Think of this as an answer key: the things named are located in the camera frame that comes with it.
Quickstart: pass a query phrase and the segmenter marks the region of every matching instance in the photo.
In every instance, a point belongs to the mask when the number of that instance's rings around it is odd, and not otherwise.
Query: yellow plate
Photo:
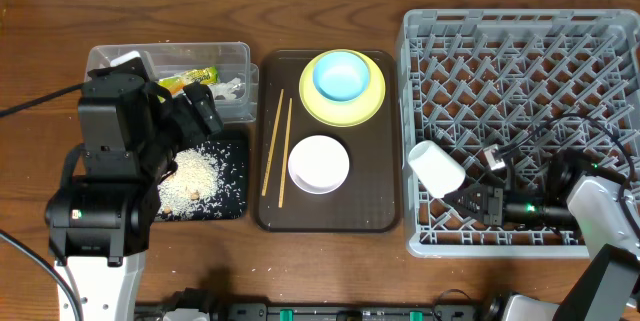
[[[369,86],[353,100],[337,102],[322,96],[313,83],[313,69],[322,56],[336,51],[351,52],[360,57],[369,68]],[[318,121],[331,126],[348,127],[370,119],[384,101],[384,76],[369,57],[352,50],[331,50],[316,56],[307,64],[300,76],[300,99],[304,108]]]

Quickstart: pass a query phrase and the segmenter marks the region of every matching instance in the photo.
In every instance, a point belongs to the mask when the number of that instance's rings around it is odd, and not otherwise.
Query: green connector
[[[293,321],[293,310],[280,310],[280,321]]]
[[[422,312],[420,311],[409,312],[409,321],[422,321]]]

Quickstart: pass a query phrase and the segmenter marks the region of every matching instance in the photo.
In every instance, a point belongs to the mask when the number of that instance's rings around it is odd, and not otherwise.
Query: gray dish rack
[[[571,232],[487,228],[420,185],[406,156],[433,140],[481,182],[482,147],[521,140],[552,116],[601,121],[640,166],[640,17],[629,10],[412,10],[396,42],[407,248],[416,257],[588,257]],[[627,174],[615,146],[581,120],[564,119],[522,147],[517,184],[544,189],[546,160],[584,149]],[[632,183],[636,201],[640,182]]]

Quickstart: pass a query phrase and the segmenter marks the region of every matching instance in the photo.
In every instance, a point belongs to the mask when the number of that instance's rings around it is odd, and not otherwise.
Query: clear plastic container
[[[131,51],[146,53],[155,75],[162,79],[183,71],[215,66],[220,83],[240,79],[233,99],[216,99],[225,123],[254,122],[258,99],[258,70],[251,64],[249,46],[242,42],[165,43],[96,46],[89,52],[86,72],[109,67],[110,62]]]

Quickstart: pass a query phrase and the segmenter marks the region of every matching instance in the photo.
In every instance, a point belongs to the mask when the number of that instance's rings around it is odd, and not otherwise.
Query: food wrapper
[[[189,70],[177,75],[167,77],[158,81],[158,84],[171,92],[172,96],[182,91],[182,89],[194,82],[203,85],[213,85],[218,83],[218,70],[214,67],[207,67],[201,70]]]

